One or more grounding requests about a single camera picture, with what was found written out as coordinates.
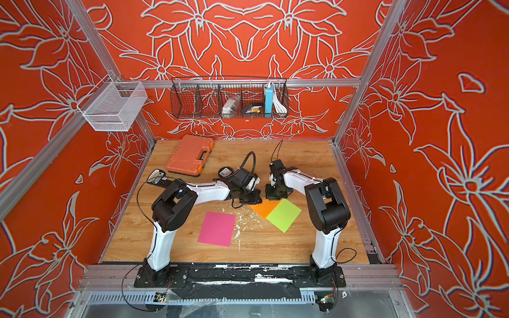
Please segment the orange square paper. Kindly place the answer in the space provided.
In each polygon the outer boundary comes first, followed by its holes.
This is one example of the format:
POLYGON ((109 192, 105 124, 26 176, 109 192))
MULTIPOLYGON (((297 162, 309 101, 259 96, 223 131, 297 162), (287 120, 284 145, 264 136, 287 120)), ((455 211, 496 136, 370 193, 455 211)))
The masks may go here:
POLYGON ((278 206, 280 200, 271 201, 271 200, 263 200, 261 204, 250 205, 249 207, 256 212, 259 216, 266 219, 272 211, 278 206))

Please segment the green square paper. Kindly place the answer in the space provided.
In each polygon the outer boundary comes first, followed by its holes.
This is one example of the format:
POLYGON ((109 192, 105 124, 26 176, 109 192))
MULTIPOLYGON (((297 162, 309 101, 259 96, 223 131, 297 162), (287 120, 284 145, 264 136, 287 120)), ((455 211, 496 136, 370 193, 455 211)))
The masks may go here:
POLYGON ((286 233, 301 213, 301 209, 287 199, 281 200, 266 219, 275 227, 286 233))

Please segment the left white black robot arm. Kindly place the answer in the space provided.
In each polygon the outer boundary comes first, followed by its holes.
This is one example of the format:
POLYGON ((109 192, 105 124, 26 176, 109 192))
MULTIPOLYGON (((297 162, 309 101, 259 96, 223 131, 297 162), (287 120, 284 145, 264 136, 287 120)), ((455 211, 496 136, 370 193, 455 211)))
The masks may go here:
POLYGON ((147 257, 150 272, 158 273, 169 265, 176 232, 184 225, 193 207, 211 201, 231 200, 234 187, 223 181, 188 184, 165 176, 149 177, 147 184, 164 189, 151 207, 155 230, 147 257))

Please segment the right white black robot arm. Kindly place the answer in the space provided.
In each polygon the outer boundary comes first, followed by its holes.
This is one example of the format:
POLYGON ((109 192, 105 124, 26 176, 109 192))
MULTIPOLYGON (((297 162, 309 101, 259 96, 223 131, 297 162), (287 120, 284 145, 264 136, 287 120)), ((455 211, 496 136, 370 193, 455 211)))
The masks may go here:
POLYGON ((331 270, 337 264, 335 252, 339 237, 351 218, 337 180, 315 178, 297 168, 273 169, 265 192, 268 200, 287 198, 293 192, 306 196, 310 220, 316 230, 310 264, 316 270, 331 270))

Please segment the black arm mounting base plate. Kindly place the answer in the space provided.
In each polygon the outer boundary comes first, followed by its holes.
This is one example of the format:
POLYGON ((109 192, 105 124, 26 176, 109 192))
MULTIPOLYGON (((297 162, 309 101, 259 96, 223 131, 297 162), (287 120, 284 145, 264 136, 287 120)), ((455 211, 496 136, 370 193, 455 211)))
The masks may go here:
POLYGON ((144 264, 138 270, 136 288, 183 288, 202 284, 286 284, 297 288, 344 288, 345 275, 333 265, 319 269, 313 264, 212 264, 171 263, 155 272, 144 264))

